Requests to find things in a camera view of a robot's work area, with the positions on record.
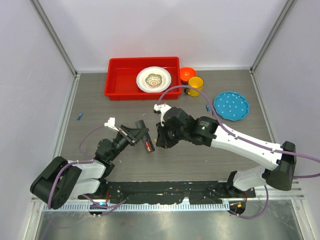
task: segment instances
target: cup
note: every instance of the cup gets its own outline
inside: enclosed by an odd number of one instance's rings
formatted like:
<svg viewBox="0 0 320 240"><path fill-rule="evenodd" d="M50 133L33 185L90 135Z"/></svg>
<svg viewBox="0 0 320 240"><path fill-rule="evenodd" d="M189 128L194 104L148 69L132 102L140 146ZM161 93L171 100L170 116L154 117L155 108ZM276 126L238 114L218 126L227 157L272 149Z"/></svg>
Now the cup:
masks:
<svg viewBox="0 0 320 240"><path fill-rule="evenodd" d="M205 84L204 80L198 76L190 77L188 81L188 86L196 88L200 91L202 91L202 89L204 88L204 84ZM200 95L200 93L194 89L186 88L185 90L186 90L186 93L192 97L197 97Z"/></svg>
<svg viewBox="0 0 320 240"><path fill-rule="evenodd" d="M197 76L197 72L191 67L183 67L180 69L181 83L183 85L188 85L189 79L195 76Z"/></svg>

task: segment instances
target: orange cup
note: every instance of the orange cup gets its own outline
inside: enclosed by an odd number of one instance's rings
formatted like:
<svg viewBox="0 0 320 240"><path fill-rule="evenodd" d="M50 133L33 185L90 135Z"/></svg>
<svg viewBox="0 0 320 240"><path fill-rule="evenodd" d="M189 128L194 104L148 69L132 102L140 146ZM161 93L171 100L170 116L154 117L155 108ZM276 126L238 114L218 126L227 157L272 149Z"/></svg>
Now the orange cup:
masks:
<svg viewBox="0 0 320 240"><path fill-rule="evenodd" d="M190 78L197 76L196 70L191 67L183 67L180 69L181 83L187 85Z"/></svg>

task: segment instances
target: black mounting plate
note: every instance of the black mounting plate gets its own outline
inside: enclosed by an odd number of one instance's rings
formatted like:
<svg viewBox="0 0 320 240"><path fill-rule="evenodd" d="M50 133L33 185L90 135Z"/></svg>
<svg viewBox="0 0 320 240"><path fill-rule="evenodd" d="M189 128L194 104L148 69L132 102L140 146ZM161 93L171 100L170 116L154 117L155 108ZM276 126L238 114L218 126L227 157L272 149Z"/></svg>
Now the black mounting plate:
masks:
<svg viewBox="0 0 320 240"><path fill-rule="evenodd" d="M231 196L226 182L221 181L115 181L107 183L109 199L118 204L126 199L126 204L179 204L185 197L190 204L218 204L221 199L255 198L253 188Z"/></svg>

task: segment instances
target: metal floor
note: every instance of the metal floor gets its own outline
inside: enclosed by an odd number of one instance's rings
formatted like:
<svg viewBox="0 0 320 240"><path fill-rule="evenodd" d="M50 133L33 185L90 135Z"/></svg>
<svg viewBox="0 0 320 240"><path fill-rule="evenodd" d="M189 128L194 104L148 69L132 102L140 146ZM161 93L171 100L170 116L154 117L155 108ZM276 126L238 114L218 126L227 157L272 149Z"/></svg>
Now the metal floor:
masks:
<svg viewBox="0 0 320 240"><path fill-rule="evenodd" d="M256 215L265 201L248 201ZM87 212L43 212L36 240L302 240L290 200L270 201L247 220L226 211L114 212L93 219Z"/></svg>

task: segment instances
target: yellow cup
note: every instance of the yellow cup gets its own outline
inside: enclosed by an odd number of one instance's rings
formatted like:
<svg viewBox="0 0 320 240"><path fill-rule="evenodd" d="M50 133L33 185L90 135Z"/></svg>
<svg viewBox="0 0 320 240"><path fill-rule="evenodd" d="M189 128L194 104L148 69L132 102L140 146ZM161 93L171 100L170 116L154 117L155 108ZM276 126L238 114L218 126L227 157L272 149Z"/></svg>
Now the yellow cup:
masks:
<svg viewBox="0 0 320 240"><path fill-rule="evenodd" d="M190 77L188 81L188 86L199 89L200 91L202 91L202 89L204 88L204 84L205 84L204 80L198 76ZM192 97L197 97L200 95L199 92L190 88L187 89L186 93Z"/></svg>

